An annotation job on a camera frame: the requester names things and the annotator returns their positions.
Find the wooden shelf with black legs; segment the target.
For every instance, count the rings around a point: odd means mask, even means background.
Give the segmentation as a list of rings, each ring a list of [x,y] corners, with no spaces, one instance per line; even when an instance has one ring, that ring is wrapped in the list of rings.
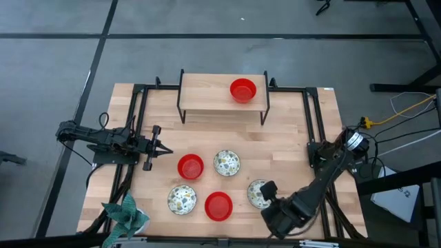
[[[257,92],[248,103],[237,103],[229,87],[236,79],[253,81]],[[258,112],[260,124],[266,121],[270,110],[268,73],[262,74],[201,74],[181,71],[176,107],[185,122],[188,111]]]

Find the green plant in white pot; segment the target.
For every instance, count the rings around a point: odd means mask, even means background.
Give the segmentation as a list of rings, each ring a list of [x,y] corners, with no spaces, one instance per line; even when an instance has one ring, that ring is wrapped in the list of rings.
[[[128,240],[145,229],[150,217],[136,206],[136,201],[130,190],[127,191],[122,203],[103,203],[106,216],[116,224],[101,248],[110,248],[121,236]]]

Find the silver aluminium bracket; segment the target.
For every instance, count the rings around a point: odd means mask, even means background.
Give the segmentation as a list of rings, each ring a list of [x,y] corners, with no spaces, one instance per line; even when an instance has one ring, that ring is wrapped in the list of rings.
[[[300,248],[340,248],[336,242],[324,242],[314,240],[301,240],[299,242]]]

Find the black metal rig frame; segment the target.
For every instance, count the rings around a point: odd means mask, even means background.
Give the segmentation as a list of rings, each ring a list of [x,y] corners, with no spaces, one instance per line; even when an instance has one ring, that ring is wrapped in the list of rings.
[[[134,108],[136,104],[136,98],[138,94],[142,94],[141,108],[139,111],[139,117],[144,115],[145,106],[147,104],[148,90],[180,90],[179,85],[162,85],[159,80],[153,85],[146,84],[134,84],[132,87],[132,96],[130,100],[128,116],[134,115]],[[311,124],[311,112],[309,108],[308,98],[311,97],[314,100],[314,109],[316,111],[317,125],[321,139],[325,137],[325,128],[322,121],[320,105],[318,102],[318,91],[315,87],[278,87],[276,80],[272,79],[270,82],[265,83],[265,91],[269,92],[295,92],[302,94],[303,105],[305,109],[305,118],[307,121],[309,138],[313,138],[314,131]],[[110,195],[110,202],[115,203],[119,200],[124,193],[130,188],[132,181],[132,174],[136,161],[123,157],[118,159],[116,172],[114,177],[114,185],[112,187],[112,193]],[[327,218],[325,213],[325,204],[328,203],[334,213],[334,220],[336,222],[337,236],[330,235],[330,227],[327,220],[323,221],[322,228],[325,237],[320,242],[331,243],[335,242],[339,245],[350,245],[351,242],[365,241],[366,238],[360,234],[356,228],[349,222],[347,217],[343,214],[341,208],[336,201],[336,193],[332,189],[326,193],[326,199],[322,201],[320,205],[322,209],[322,217]],[[110,226],[110,221],[107,218],[105,212],[101,213],[99,217],[94,220],[91,227],[87,230],[70,236],[51,236],[51,237],[37,237],[29,239],[16,239],[16,240],[0,240],[0,248],[91,248],[101,245],[109,233],[100,233],[99,228],[102,225]],[[135,241],[141,242],[166,242],[166,243],[189,243],[189,244],[211,244],[221,247],[228,247],[233,242],[252,245],[257,243],[264,243],[267,240],[265,238],[213,238],[213,237],[179,237],[179,236],[135,236]]]

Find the black metal stand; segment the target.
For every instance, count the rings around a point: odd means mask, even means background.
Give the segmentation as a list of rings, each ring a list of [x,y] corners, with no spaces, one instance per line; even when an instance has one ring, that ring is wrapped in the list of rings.
[[[424,1],[427,3],[430,13],[433,15],[437,26],[439,29],[441,29],[441,0]],[[423,92],[433,94],[437,90],[441,90],[441,85],[429,85],[432,80],[441,77],[441,50],[436,50],[432,38],[424,27],[421,18],[411,3],[411,0],[404,0],[404,3],[406,4],[406,7],[410,12],[418,30],[420,31],[420,34],[422,35],[422,40],[429,47],[436,64],[408,84],[372,83],[369,85],[369,89],[372,92]]]
[[[394,172],[388,167],[382,168],[377,179],[369,180],[358,185],[358,194],[361,196],[385,192],[391,189],[419,185],[420,191],[417,200],[424,200],[422,185],[431,186],[432,206],[420,204],[423,225],[428,219],[435,221],[438,247],[441,248],[441,161],[403,172]]]

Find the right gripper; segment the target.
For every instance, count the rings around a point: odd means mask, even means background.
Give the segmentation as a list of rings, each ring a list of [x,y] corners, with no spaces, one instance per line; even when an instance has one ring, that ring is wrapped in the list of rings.
[[[260,187],[264,200],[274,198],[270,206],[261,211],[268,230],[278,239],[304,234],[311,228],[306,225],[312,220],[312,208],[306,205],[296,193],[289,198],[275,198],[277,190],[272,180]]]

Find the yellow bowl with speckled inside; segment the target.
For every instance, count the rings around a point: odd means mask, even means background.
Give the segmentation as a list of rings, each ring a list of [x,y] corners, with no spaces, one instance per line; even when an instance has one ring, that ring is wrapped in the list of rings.
[[[224,149],[214,157],[214,169],[221,176],[234,176],[240,170],[240,158],[234,151]]]
[[[174,187],[167,197],[167,205],[170,211],[176,215],[190,213],[197,204],[197,195],[189,185]]]
[[[263,198],[263,194],[260,190],[266,182],[267,181],[264,179],[257,179],[252,181],[247,188],[248,201],[257,209],[266,209],[271,204],[270,200],[265,200]]]

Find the red plastic mini bowl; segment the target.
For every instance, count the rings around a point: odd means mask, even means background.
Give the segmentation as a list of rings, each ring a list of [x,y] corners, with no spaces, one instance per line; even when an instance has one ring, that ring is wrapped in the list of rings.
[[[248,103],[255,97],[257,88],[253,81],[240,78],[230,84],[229,91],[237,103]]]
[[[204,162],[196,154],[186,154],[178,161],[177,170],[182,178],[195,180],[203,173]]]
[[[225,192],[213,192],[205,200],[205,213],[211,220],[227,220],[232,210],[233,202]]]

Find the grey chair base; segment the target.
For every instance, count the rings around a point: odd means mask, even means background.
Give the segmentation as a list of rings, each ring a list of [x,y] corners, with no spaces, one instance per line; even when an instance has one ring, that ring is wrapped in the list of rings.
[[[16,165],[25,165],[26,164],[26,159],[25,158],[21,158],[15,154],[10,154],[4,151],[0,150],[0,165],[3,162],[11,162],[14,163]]]

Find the white cardboard box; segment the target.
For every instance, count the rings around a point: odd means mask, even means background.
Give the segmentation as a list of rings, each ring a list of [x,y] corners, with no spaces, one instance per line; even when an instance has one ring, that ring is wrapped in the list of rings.
[[[419,191],[419,185],[400,187],[374,193],[371,195],[370,201],[395,217],[410,223]]]

